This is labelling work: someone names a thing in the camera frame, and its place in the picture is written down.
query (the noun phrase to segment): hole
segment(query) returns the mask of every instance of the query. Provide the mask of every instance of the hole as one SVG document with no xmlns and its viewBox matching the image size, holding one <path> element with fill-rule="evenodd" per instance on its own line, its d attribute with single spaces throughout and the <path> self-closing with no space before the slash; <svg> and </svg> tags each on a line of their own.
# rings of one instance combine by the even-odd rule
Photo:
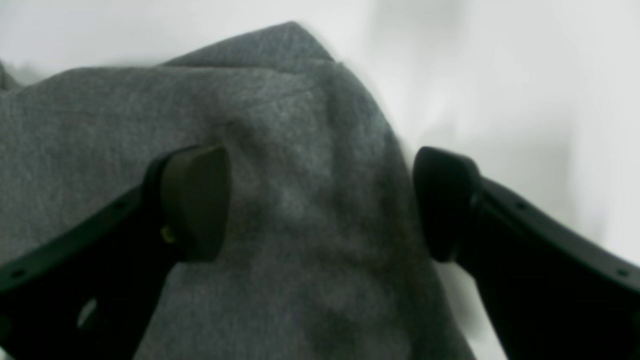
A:
<svg viewBox="0 0 640 360">
<path fill-rule="evenodd" d="M 113 205 L 113 208 L 120 211 L 127 207 L 127 203 L 124 201 L 118 201 Z"/>
<path fill-rule="evenodd" d="M 78 314 L 77 328 L 81 330 L 90 330 L 95 320 L 94 312 L 98 307 L 98 300 L 91 298 L 84 304 Z"/>
<path fill-rule="evenodd" d="M 19 277 L 23 277 L 26 273 L 27 271 L 25 269 L 16 270 L 11 273 L 11 277 L 18 279 Z"/>
</svg>

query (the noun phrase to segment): white surface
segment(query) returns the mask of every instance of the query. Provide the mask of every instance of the white surface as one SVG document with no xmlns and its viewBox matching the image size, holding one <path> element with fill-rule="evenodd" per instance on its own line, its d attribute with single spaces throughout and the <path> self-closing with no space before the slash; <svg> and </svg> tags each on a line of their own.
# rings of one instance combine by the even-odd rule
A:
<svg viewBox="0 0 640 360">
<path fill-rule="evenodd" d="M 32 84 L 298 20 L 376 96 L 409 165 L 422 145 L 462 152 L 640 263 L 639 14 L 624 0 L 0 0 L 0 58 Z M 478 360 L 504 359 L 473 280 L 437 269 Z"/>
</svg>

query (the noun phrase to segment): cloth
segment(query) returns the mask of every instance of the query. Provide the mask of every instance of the cloth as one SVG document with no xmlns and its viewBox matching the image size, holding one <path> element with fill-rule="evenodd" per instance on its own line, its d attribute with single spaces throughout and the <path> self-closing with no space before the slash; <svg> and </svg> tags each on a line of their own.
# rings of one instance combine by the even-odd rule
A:
<svg viewBox="0 0 640 360">
<path fill-rule="evenodd" d="M 391 127 L 298 24 L 3 88 L 0 263 L 140 184 L 159 154 L 229 151 L 220 256 L 170 272 L 136 360 L 474 358 Z"/>
</svg>

